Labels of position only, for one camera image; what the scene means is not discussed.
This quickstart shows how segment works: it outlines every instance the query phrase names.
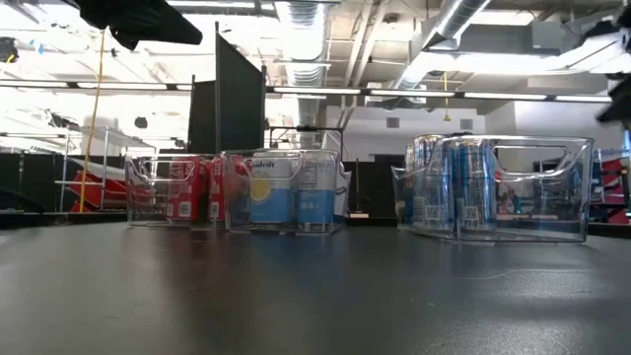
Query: wall vent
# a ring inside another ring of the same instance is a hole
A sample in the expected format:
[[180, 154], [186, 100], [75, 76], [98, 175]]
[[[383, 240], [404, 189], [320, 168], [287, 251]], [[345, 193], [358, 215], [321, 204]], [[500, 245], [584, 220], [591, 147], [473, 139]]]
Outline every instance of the wall vent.
[[473, 129], [473, 119], [466, 119], [466, 118], [461, 119], [460, 129], [465, 129], [465, 130]]
[[386, 128], [398, 128], [398, 117], [387, 117]]

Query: clear plastic bin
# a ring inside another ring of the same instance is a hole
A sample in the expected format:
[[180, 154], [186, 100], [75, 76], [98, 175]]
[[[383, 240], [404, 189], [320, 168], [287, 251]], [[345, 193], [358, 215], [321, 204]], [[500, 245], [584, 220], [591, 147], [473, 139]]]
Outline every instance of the clear plastic bin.
[[[427, 167], [393, 170], [399, 228], [463, 241], [584, 242], [593, 144], [592, 139], [565, 137], [442, 139]], [[558, 157], [557, 167], [533, 173], [532, 163], [551, 152]], [[451, 233], [451, 219], [440, 214], [444, 230], [428, 225], [428, 214], [437, 214], [428, 210], [427, 194], [442, 203], [445, 213], [455, 210]]]
[[337, 152], [261, 149], [222, 159], [229, 230], [329, 234], [343, 226], [350, 176]]
[[125, 157], [129, 225], [224, 228], [222, 169], [213, 155]]

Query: table surface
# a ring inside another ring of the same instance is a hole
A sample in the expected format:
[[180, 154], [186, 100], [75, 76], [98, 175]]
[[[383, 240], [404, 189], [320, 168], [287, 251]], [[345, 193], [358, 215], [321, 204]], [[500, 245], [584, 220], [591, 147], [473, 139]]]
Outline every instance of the table surface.
[[629, 354], [631, 241], [0, 231], [0, 353]]

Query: yellow cable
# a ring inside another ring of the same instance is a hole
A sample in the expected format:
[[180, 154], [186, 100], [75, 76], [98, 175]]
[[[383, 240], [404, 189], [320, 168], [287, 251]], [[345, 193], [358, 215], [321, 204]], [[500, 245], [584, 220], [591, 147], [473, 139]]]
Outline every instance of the yellow cable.
[[83, 206], [86, 201], [86, 173], [88, 172], [88, 164], [90, 163], [90, 147], [92, 146], [92, 137], [95, 134], [95, 123], [97, 121], [97, 109], [99, 108], [99, 95], [101, 94], [101, 81], [103, 80], [103, 53], [104, 52], [105, 52], [105, 30], [101, 31], [99, 82], [97, 83], [97, 96], [95, 97], [95, 109], [92, 111], [92, 122], [90, 123], [90, 135], [88, 136], [88, 147], [86, 149], [86, 158], [84, 159], [84, 162], [83, 162], [83, 174], [81, 176], [81, 198], [79, 199], [79, 213], [83, 213]]
[[[447, 72], [445, 72], [445, 75], [443, 75], [443, 80], [445, 82], [445, 91], [447, 90]], [[452, 119], [450, 118], [450, 100], [445, 97], [445, 118], [443, 119], [444, 121], [451, 121]]]

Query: air duct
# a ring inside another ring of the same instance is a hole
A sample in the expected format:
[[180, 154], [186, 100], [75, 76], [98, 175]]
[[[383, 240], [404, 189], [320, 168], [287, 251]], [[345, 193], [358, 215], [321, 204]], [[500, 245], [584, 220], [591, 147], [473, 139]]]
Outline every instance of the air duct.
[[[285, 55], [296, 63], [286, 66], [289, 86], [319, 87], [324, 81], [327, 5], [314, 2], [277, 2], [276, 12], [286, 32]], [[319, 100], [298, 99], [295, 125], [320, 126]]]
[[470, 25], [473, 16], [491, 2], [491, 0], [446, 0], [441, 6], [438, 16], [431, 21], [434, 27], [421, 34], [420, 52], [403, 70], [401, 76], [392, 85], [393, 89], [412, 90], [423, 80], [423, 77], [432, 70], [428, 65], [427, 48], [436, 45], [446, 39], [459, 37]]

